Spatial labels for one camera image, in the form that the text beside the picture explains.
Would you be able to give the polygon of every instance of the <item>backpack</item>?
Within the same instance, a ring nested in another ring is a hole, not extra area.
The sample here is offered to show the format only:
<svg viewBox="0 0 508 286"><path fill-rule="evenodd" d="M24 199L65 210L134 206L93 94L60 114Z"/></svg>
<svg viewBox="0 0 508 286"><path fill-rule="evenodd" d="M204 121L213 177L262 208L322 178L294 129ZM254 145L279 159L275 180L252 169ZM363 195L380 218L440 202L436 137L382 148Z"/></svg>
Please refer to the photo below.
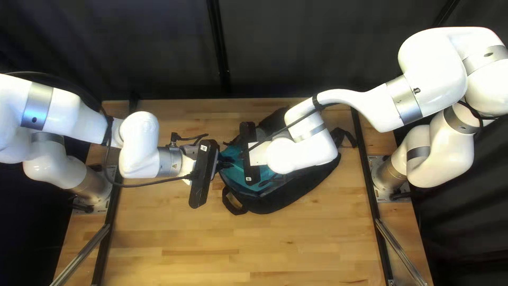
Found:
<svg viewBox="0 0 508 286"><path fill-rule="evenodd" d="M263 119L257 126L253 122L242 122L240 124L240 135L229 143L224 143L227 147L220 153L219 161L222 165L219 167L219 175L226 185L223 189L222 200L224 206L234 215L240 215L247 212L256 214L269 214L278 211L300 197L317 187L339 164L340 153L332 161L293 171L282 175L272 171L267 165L256 166L250 180L246 181L247 171L244 166L244 160L241 156L242 151L246 150L249 141L259 141L266 137L266 134L272 134L275 131L285 127L284 114L288 107L280 108L270 116ZM246 126L255 130L256 138L246 135L242 132ZM356 146L356 141L348 131L335 128L330 132L337 148L342 144L346 136L352 146Z"/></svg>

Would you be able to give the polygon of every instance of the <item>black cable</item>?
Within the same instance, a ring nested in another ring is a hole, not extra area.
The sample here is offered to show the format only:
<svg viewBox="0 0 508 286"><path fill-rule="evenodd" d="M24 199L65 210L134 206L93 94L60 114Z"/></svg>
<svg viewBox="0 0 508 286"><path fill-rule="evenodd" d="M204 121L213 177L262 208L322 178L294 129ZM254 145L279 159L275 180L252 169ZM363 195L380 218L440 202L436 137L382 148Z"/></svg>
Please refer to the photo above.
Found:
<svg viewBox="0 0 508 286"><path fill-rule="evenodd" d="M194 140L194 139L201 139L201 138L206 137L206 136L208 136L208 133L197 135L197 136L194 136L194 137L189 137L189 138L179 137L178 140L179 141L190 141L190 140Z"/></svg>
<svg viewBox="0 0 508 286"><path fill-rule="evenodd" d="M474 117L476 117L476 119L478 119L478 122L480 124L480 131L483 129L483 119L482 119L482 116L478 113L478 111L474 108L471 107L471 105L469 105L468 103L464 102L464 101L457 101L458 104L461 104L463 106L465 106L467 109L469 109L469 111L471 111L471 114L473 114Z"/></svg>
<svg viewBox="0 0 508 286"><path fill-rule="evenodd" d="M311 116L312 114L314 114L316 111L321 111L323 109L325 109L326 107L328 106L332 106L332 105L335 105L335 104L338 104L338 103L329 103L329 104L325 104L325 105L321 105L321 107L319 109L317 108L314 108L313 110L307 112L304 116L296 119L294 122L290 123L289 125L287 125L286 127L284 128L281 128L275 132L273 132L271 135L265 137L263 140L257 142L256 144L252 145L250 148L248 148L245 152L246 153L249 153L250 151L252 151L254 148L258 147L259 145L263 144L264 142L268 141L268 140L271 140L274 136L276 135L279 135L281 134L282 132L288 130L289 128L293 127L295 124L297 124L298 122L304 120L305 118Z"/></svg>
<svg viewBox="0 0 508 286"><path fill-rule="evenodd" d="M407 197L411 197L411 192L404 192L404 193L394 193L394 194L390 194L390 199L392 201L396 201L398 199L401 199L401 198L407 198Z"/></svg>

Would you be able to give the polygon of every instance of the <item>black curtain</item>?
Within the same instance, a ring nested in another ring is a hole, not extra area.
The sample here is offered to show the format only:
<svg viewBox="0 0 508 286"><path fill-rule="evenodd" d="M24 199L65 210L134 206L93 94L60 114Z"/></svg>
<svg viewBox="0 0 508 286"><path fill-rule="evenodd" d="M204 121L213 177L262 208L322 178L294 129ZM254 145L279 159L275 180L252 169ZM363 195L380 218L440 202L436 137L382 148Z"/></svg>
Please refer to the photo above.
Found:
<svg viewBox="0 0 508 286"><path fill-rule="evenodd" d="M486 126L463 175L419 190L415 211L436 285L508 284L508 118Z"/></svg>

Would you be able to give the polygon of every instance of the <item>wooden tabletop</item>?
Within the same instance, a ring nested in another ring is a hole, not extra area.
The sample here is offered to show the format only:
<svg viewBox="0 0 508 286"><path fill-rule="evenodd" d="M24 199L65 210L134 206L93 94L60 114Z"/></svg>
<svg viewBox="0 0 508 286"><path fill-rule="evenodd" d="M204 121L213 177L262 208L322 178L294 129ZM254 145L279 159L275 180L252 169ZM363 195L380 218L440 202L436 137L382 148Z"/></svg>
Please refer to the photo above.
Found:
<svg viewBox="0 0 508 286"><path fill-rule="evenodd" d="M221 143L238 134L240 122L258 122L301 100L142 100L138 110L157 116L161 146L169 143L171 132L209 133ZM127 105L104 103L106 111L119 118L127 115ZM329 107L322 115L329 130L339 126L354 134L348 106ZM391 132L377 133L364 119L362 127L369 154L395 150ZM207 203L198 209L188 206L190 188L183 182L123 189L105 285L384 285L359 151L347 139L339 151L339 166L316 189L268 215L230 214L222 205L224 184L218 176ZM92 144L87 164L101 163L103 153ZM408 221L409 228L418 230L412 207L385 205L387 218L401 213L408 220L395 221ZM101 228L104 218L71 217L55 275ZM422 262L419 268L428 271L419 235L412 239L420 242L420 252L413 253ZM67 285L90 285L96 257L97 250Z"/></svg>

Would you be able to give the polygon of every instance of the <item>black backdrop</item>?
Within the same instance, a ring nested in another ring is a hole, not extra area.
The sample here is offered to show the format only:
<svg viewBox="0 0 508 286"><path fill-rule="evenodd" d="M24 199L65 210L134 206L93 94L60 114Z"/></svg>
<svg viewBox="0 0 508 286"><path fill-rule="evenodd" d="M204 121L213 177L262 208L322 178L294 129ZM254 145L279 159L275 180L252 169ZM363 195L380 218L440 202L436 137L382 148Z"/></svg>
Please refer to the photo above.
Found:
<svg viewBox="0 0 508 286"><path fill-rule="evenodd" d="M207 6L212 2L3 0L0 72L60 75L88 88L97 101L308 97L329 88L368 90L394 78L400 44L429 27L486 26L508 41L503 0L219 0L231 75L224 92ZM398 130L398 137L405 132ZM86 157L86 144L68 142L69 154ZM69 196L31 182L19 164L0 165L0 180L7 198L0 214L9 234L1 240L6 266L0 278L48 285ZM431 201L421 205L432 209ZM437 229L425 219L422 214L422 230L431 235ZM447 260L432 256L432 247L428 252L429 261L437 261L434 274L445 281L436 285L456 283L440 271Z"/></svg>

